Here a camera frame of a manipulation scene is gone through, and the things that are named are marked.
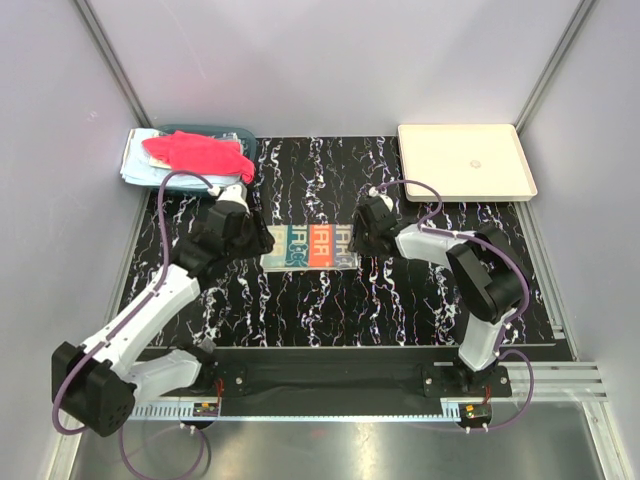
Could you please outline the colourful bear print towel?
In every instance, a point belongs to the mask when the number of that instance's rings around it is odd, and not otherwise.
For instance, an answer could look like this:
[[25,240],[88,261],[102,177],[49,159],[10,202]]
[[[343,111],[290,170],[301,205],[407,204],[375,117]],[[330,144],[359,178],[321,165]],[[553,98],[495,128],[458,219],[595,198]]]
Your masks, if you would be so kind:
[[271,225],[268,230],[275,244],[261,257],[265,272],[354,270],[359,265],[349,249],[351,225]]

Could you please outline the red towel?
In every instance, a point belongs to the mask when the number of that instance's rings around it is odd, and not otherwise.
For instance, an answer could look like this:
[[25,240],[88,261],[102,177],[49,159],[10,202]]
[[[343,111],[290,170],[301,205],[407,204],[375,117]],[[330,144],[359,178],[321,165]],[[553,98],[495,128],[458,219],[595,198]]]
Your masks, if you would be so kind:
[[239,175],[245,183],[255,176],[253,162],[233,144],[204,135],[176,131],[143,141],[143,147],[171,170],[200,175]]

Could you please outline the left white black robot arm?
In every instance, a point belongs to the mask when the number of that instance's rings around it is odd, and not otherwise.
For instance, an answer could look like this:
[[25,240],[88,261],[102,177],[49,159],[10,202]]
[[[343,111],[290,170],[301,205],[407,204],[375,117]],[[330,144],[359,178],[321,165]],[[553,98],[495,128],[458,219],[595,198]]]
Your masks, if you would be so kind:
[[81,345],[61,343],[51,357],[52,420],[65,412],[83,428],[108,437],[134,407],[178,389],[196,396],[215,386],[211,355],[199,347],[176,348],[151,361],[140,354],[185,306],[210,288],[235,260],[272,251],[262,214],[241,202],[217,200],[206,221],[182,238],[149,286],[120,314]]

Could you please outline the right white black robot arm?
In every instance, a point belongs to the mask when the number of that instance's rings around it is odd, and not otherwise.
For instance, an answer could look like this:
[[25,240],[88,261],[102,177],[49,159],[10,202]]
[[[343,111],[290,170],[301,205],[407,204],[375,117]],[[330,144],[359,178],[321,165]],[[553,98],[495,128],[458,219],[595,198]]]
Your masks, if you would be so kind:
[[486,389],[507,327],[530,298],[528,275],[503,232],[490,224],[457,232],[401,222],[391,200],[378,195],[355,209],[349,249],[361,256],[427,262],[452,273],[469,317],[449,377],[466,396]]

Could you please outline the black marble pattern mat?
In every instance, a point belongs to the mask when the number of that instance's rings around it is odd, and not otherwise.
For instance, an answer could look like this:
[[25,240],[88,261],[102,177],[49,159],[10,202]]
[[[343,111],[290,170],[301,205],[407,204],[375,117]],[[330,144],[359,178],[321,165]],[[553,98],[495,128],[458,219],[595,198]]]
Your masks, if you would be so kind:
[[[393,137],[263,138],[254,198],[270,225],[347,224],[367,190],[381,183],[397,213],[428,209],[398,185]],[[232,263],[213,286],[151,341],[154,349],[210,339],[222,347],[451,345],[468,313],[450,272],[403,259],[363,259],[354,270],[265,272]]]

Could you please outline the teal plastic basket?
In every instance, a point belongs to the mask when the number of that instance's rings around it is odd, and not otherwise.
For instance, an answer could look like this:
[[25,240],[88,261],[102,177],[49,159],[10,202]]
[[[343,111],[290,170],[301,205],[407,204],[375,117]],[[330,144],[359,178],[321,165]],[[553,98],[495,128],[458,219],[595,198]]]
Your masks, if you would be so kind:
[[239,138],[217,138],[176,130],[143,140],[148,155],[146,188],[196,196],[215,194],[234,184],[246,186],[256,175],[254,162],[244,154]]

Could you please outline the light blue towel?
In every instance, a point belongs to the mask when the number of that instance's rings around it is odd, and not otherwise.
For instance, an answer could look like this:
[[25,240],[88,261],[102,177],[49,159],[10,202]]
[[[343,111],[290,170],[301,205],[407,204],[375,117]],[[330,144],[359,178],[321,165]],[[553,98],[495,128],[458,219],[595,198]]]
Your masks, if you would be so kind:
[[[155,137],[168,135],[157,129],[151,128],[134,128],[131,129],[126,146],[124,149],[120,175],[125,183],[146,187],[146,188],[159,188],[161,181],[170,172],[171,168],[163,164],[161,161],[152,158],[148,151],[143,147],[143,141]],[[221,140],[223,142],[231,143],[240,153],[246,153],[248,151],[247,143],[241,140],[236,132],[222,132],[213,134],[200,134]],[[241,181],[239,175],[203,175],[209,183],[213,186],[226,186]],[[198,180],[193,176],[177,175],[172,177],[168,184],[167,190],[177,192],[205,192],[209,187],[204,182]]]

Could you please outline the cream plastic tray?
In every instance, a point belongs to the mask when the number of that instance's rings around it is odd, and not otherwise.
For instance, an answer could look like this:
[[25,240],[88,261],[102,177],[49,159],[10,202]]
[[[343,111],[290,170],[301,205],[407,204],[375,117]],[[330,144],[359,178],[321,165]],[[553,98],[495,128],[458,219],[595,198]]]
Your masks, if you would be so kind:
[[404,124],[398,145],[409,201],[521,202],[538,194],[514,126],[510,124]]

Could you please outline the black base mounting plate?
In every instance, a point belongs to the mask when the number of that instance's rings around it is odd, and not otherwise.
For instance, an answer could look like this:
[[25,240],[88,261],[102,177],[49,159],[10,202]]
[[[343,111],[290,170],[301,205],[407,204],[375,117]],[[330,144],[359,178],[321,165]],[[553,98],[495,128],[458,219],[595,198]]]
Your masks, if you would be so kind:
[[256,395],[277,387],[302,389],[398,389],[429,395],[482,396],[503,389],[506,369],[496,359],[478,372],[458,349],[427,347],[218,347],[207,355],[205,378],[166,395],[204,396],[221,381],[225,397]]

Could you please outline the aluminium rail with slots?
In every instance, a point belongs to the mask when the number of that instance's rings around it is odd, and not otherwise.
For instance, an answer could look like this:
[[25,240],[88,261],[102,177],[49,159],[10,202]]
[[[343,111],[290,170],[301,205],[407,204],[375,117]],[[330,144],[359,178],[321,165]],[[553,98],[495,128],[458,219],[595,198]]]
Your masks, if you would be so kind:
[[585,365],[510,363],[484,385],[463,392],[449,367],[421,367],[404,377],[344,381],[301,387],[248,383],[227,377],[204,397],[161,397],[107,414],[106,429],[126,421],[263,422],[471,422],[490,418],[496,407],[524,411],[533,402],[603,402],[607,396],[594,368]]

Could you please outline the left aluminium frame post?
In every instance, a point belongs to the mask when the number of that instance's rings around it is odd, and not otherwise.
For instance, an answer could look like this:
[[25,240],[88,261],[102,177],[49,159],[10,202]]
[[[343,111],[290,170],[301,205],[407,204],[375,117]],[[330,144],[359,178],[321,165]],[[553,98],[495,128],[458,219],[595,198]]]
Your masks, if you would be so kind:
[[71,0],[70,3],[79,15],[81,22],[87,30],[89,37],[94,43],[137,124],[140,127],[150,128],[152,126],[151,118],[146,112],[127,75],[112,42],[108,38],[107,32],[93,8],[92,3],[87,0]]

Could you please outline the aluminium frame post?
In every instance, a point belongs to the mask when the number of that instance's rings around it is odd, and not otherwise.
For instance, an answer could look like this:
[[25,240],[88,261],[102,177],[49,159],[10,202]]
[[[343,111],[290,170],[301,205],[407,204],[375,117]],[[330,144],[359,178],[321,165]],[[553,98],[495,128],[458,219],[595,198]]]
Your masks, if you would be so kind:
[[71,0],[70,3],[79,15],[81,22],[87,30],[89,37],[94,43],[137,124],[140,127],[150,128],[152,126],[151,118],[146,112],[127,75],[112,42],[108,38],[107,32],[93,8],[92,3],[87,0]]
[[547,90],[598,4],[598,0],[580,0],[577,3],[516,118],[514,127],[518,134],[522,134],[525,131],[527,125],[535,116]]

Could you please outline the right aluminium frame post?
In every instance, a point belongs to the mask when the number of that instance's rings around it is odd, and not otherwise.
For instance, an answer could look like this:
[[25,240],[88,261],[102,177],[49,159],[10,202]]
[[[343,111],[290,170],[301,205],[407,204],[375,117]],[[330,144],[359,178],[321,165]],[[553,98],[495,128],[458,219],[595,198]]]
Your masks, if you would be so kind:
[[516,118],[514,127],[518,134],[522,134],[525,131],[527,125],[535,116],[547,90],[598,4],[598,0],[580,0],[577,3]]

